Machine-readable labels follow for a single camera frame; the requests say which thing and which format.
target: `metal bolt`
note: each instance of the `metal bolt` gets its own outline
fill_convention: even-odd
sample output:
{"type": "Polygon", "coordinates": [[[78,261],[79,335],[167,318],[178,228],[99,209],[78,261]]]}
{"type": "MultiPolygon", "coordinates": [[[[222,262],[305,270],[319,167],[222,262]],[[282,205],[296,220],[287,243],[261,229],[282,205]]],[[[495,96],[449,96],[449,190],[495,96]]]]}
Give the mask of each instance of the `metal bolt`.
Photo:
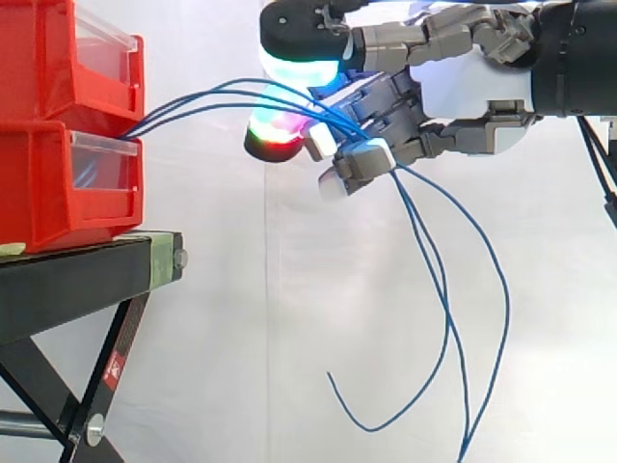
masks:
{"type": "Polygon", "coordinates": [[[86,427],[86,443],[90,447],[96,447],[105,435],[105,417],[97,413],[88,422],[86,427]]]}
{"type": "Polygon", "coordinates": [[[183,249],[177,249],[174,252],[174,267],[184,270],[189,264],[189,253],[183,249]]]}

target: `warning label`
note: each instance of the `warning label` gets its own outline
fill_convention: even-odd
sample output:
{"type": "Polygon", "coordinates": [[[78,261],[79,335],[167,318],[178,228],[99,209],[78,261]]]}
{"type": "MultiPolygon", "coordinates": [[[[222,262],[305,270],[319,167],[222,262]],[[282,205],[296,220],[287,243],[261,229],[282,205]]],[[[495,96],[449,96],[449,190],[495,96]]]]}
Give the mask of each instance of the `warning label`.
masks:
{"type": "Polygon", "coordinates": [[[122,357],[118,351],[114,351],[109,359],[105,373],[103,373],[103,381],[113,392],[118,388],[122,372],[124,371],[125,362],[126,359],[122,357]]]}

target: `black fingertip cap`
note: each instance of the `black fingertip cap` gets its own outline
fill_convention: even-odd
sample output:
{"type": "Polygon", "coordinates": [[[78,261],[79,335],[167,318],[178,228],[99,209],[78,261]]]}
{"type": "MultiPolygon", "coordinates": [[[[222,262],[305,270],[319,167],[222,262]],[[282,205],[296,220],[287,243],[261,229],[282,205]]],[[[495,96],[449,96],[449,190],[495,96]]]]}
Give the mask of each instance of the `black fingertip cap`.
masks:
{"type": "Polygon", "coordinates": [[[288,144],[280,145],[258,138],[250,129],[244,137],[244,149],[255,159],[271,164],[287,162],[298,155],[304,140],[298,138],[288,144]]]}

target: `black cable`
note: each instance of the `black cable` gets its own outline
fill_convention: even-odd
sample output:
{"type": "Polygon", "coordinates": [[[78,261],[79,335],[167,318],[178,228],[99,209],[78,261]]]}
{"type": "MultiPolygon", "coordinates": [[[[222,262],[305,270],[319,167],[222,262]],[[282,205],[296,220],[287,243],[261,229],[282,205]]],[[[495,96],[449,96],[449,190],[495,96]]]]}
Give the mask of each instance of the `black cable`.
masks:
{"type": "Polygon", "coordinates": [[[604,165],[606,166],[608,173],[612,177],[613,183],[617,186],[617,168],[615,168],[615,166],[610,162],[612,159],[611,154],[604,147],[604,144],[600,140],[600,136],[598,135],[598,132],[596,132],[596,130],[591,126],[591,123],[584,117],[581,119],[582,119],[583,125],[585,126],[587,130],[587,133],[591,137],[591,141],[596,147],[596,150],[598,150],[598,152],[600,153],[600,157],[602,158],[602,161],[604,165]]]}
{"type": "Polygon", "coordinates": [[[598,180],[600,181],[600,185],[602,186],[604,195],[608,199],[611,196],[611,191],[610,187],[608,186],[608,182],[606,181],[604,171],[602,170],[602,166],[600,165],[600,161],[598,160],[597,152],[594,149],[593,136],[590,133],[590,131],[592,131],[593,129],[591,129],[589,122],[585,118],[578,117],[577,120],[578,125],[580,126],[580,133],[582,134],[582,139],[585,142],[585,146],[587,147],[587,151],[589,152],[589,157],[591,158],[591,163],[594,166],[594,170],[596,171],[596,176],[598,176],[598,180]]]}

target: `green led light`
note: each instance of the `green led light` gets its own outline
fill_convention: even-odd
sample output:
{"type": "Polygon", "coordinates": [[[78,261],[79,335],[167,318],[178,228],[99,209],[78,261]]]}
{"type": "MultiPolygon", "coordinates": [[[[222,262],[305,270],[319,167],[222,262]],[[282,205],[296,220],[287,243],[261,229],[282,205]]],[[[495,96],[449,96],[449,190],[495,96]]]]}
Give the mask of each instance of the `green led light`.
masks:
{"type": "Polygon", "coordinates": [[[272,80],[294,89],[325,87],[338,75],[337,61],[293,63],[275,58],[263,48],[261,48],[260,58],[261,65],[272,80]]]}

